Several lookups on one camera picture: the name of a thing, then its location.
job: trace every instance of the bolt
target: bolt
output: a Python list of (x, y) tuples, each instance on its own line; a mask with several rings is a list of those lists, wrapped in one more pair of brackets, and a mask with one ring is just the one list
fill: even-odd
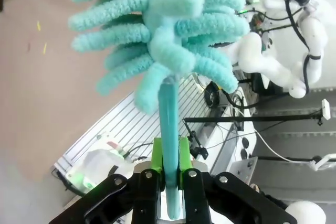
[(191, 170), (189, 173), (189, 176), (191, 176), (192, 178), (197, 176), (197, 173), (194, 170)]
[(219, 181), (220, 181), (221, 183), (227, 183), (227, 182), (228, 182), (228, 179), (227, 179), (227, 177), (222, 176), (222, 177), (219, 178)]
[(116, 179), (114, 180), (114, 183), (115, 183), (115, 185), (119, 186), (119, 185), (122, 183), (122, 180), (119, 179), (119, 178), (116, 178)]
[(153, 176), (152, 172), (146, 172), (146, 178), (151, 178)]

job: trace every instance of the white sphere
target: white sphere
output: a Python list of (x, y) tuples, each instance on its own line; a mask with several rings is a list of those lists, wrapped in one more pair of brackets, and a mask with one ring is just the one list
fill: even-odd
[(286, 212), (296, 218), (298, 224), (326, 224), (326, 214), (313, 202), (295, 202), (287, 207)]

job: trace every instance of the yellow tape mark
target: yellow tape mark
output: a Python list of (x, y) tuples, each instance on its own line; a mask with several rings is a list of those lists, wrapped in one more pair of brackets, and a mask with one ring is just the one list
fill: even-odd
[(43, 54), (45, 55), (47, 51), (47, 43), (44, 44)]

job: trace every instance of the microfiber duster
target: microfiber duster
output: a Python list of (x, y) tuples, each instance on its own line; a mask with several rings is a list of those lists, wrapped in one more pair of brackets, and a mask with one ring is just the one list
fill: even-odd
[(76, 31), (100, 27), (75, 38), (75, 50), (117, 46), (105, 60), (109, 72), (97, 85), (100, 93), (108, 94), (121, 82), (145, 72), (135, 91), (135, 105), (152, 113), (159, 103), (167, 210), (172, 219), (179, 215), (175, 190), (179, 79), (196, 72), (228, 93), (236, 90), (230, 61), (209, 45), (234, 42), (248, 33), (247, 22), (235, 15), (244, 5), (245, 0), (97, 0), (69, 20)]

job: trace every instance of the gray panel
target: gray panel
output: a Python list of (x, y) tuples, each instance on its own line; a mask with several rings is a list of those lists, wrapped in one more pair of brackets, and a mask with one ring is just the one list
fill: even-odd
[[(140, 112), (134, 106), (134, 93), (129, 94), (120, 101), (97, 123), (95, 123), (55, 164), (65, 172), (76, 162), (88, 148), (97, 140), (97, 135), (110, 132), (115, 142), (126, 151), (144, 143), (151, 143), (154, 137), (160, 136), (159, 114), (156, 111), (151, 115)], [(203, 91), (196, 85), (193, 76), (181, 80), (179, 87), (179, 134), (187, 135), (182, 123), (184, 117), (207, 116), (209, 108), (203, 99)], [(197, 131), (202, 124), (190, 124), (191, 130)], [(143, 146), (130, 155), (150, 156), (152, 145)]]

